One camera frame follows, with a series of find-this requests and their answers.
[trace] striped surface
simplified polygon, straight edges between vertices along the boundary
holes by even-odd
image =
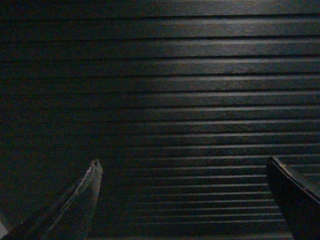
[[[267,158],[320,182],[317,0],[0,9],[0,207],[13,222],[92,158],[95,237],[287,232]]]

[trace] dark background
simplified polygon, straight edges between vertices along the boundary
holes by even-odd
[[[92,236],[289,231],[265,164],[320,180],[318,0],[0,11],[0,211],[13,225],[99,158]]]

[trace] wooden plank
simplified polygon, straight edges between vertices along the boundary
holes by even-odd
[[[315,36],[318,17],[5,22],[0,42]]]
[[[5,78],[3,95],[172,93],[174,91],[266,91],[320,89],[319,74],[263,76],[161,76]]]
[[[130,224],[155,224],[155,223],[188,223],[188,222],[218,222],[218,221],[246,221],[246,220],[271,220],[282,219],[281,213],[252,213],[234,215],[185,215],[185,216],[152,216],[152,217],[121,217]]]
[[[319,57],[81,60],[0,64],[3,78],[319,73]]]
[[[15,96],[3,99],[4,111],[19,109],[93,109],[150,107],[231,107],[259,105],[317,105],[320,91],[70,94]]]
[[[276,206],[261,207],[235,207],[235,208],[176,208],[176,209],[145,209],[145,210],[127,210],[120,213],[121,216],[143,217],[143,216],[185,216],[185,215],[236,215],[236,214],[271,214],[280,213]]]
[[[274,154],[287,164],[318,164],[320,154],[317,153],[278,153]],[[194,167],[194,166],[245,166],[258,165],[265,166],[270,153],[252,155],[225,155],[225,156],[180,156],[180,157],[110,157],[104,164],[113,168],[130,168],[137,166],[140,168],[155,167]]]
[[[145,179],[145,178],[121,178],[121,185],[125,185],[126,188],[135,188],[141,186],[172,186],[172,185],[183,185],[185,183],[190,185],[210,185],[210,184],[262,184],[266,182],[266,175],[227,175],[227,176],[205,176],[205,177],[175,177],[175,178],[163,178],[163,179]],[[241,200],[247,199],[247,196],[242,196],[239,198]],[[268,197],[263,197],[262,199],[272,199],[271,195]],[[188,202],[183,199],[180,200],[181,203]],[[230,201],[229,196],[222,196],[216,201]],[[159,201],[150,200],[149,204],[157,204]],[[136,201],[136,198],[132,200],[131,205],[141,205],[141,203]]]
[[[183,231],[193,233],[194,236],[210,236],[213,233],[215,235],[232,234],[236,235],[239,233],[267,233],[268,230],[272,229],[275,232],[286,232],[288,227],[284,220],[257,220],[257,221],[241,221],[241,222],[215,222],[210,224],[208,222],[196,222],[188,224],[145,224],[145,225],[129,225],[127,226],[127,234],[136,236],[138,233],[144,236],[152,237],[157,236],[168,236],[174,232],[171,236],[183,236]],[[98,233],[107,233],[107,229],[102,228]]]
[[[294,240],[290,232],[272,232],[272,233],[262,233],[262,234],[246,234],[246,235],[214,235],[211,237],[193,237],[192,240]],[[108,237],[104,238],[105,240],[135,240],[137,237],[121,237],[121,238],[114,238]],[[148,237],[139,237],[139,240],[148,240]],[[189,240],[190,237],[154,237],[153,240]],[[102,240],[101,238],[92,238],[92,240]]]
[[[7,138],[22,136],[59,136],[59,135],[110,135],[132,138],[131,135],[144,135],[152,139],[154,134],[232,134],[232,133],[283,133],[316,132],[320,119],[283,119],[283,120],[218,120],[183,122],[73,122],[73,123],[24,123],[0,125]]]
[[[287,56],[320,54],[319,38],[19,42],[1,45],[4,61]]]
[[[181,157],[227,155],[319,154],[319,143],[308,144],[243,144],[170,147],[123,147],[113,149],[113,157]]]
[[[273,199],[253,199],[234,201],[200,201],[200,202],[158,202],[154,204],[139,204],[133,210],[160,210],[174,208],[226,208],[226,207],[273,207],[276,203]]]
[[[157,167],[157,168],[114,168],[116,176],[126,178],[162,178],[162,177],[192,177],[210,175],[263,175],[266,174],[264,166],[238,166],[238,167]]]
[[[177,194],[177,195],[134,195],[128,197],[128,204],[144,204],[144,203],[157,203],[157,202],[191,202],[191,201],[225,201],[225,200],[260,200],[272,199],[270,191],[267,192],[234,192],[228,194],[219,193],[190,193],[190,194]]]
[[[170,16],[228,16],[317,14],[317,0],[143,0],[121,2],[66,1],[48,4],[8,4],[1,8],[1,21],[138,18]]]
[[[258,183],[258,184],[209,184],[209,185],[175,185],[175,186],[138,186],[134,188],[135,194],[201,194],[201,193],[232,193],[232,192],[267,192],[270,191],[269,186],[267,183]],[[203,212],[206,211],[214,211],[214,209],[195,209],[195,212]],[[183,212],[183,209],[176,209],[176,210],[170,210],[170,209],[162,209],[155,214],[161,215],[161,214],[175,214],[175,212]]]
[[[277,156],[284,153],[290,155],[319,154],[319,143],[300,144],[239,144],[239,145],[202,145],[202,146],[171,146],[171,147],[113,147],[109,146],[78,146],[64,147],[60,149],[37,149],[28,148],[16,150],[2,150],[4,158],[62,158],[69,154],[79,157],[80,155],[104,156],[105,158],[153,158],[153,157],[192,157],[192,156],[239,156],[239,155],[269,155]]]
[[[312,181],[320,184],[320,173],[319,172],[316,172],[316,173],[304,173],[303,175],[307,176]]]
[[[54,109],[3,113],[2,123],[223,121],[318,119],[320,106],[180,107],[147,109]]]
[[[311,144],[318,143],[320,132],[281,133],[222,133],[183,135],[58,135],[58,136],[9,136],[5,143],[10,148],[54,149],[82,146],[97,147],[161,147],[192,145],[236,145],[236,144]]]

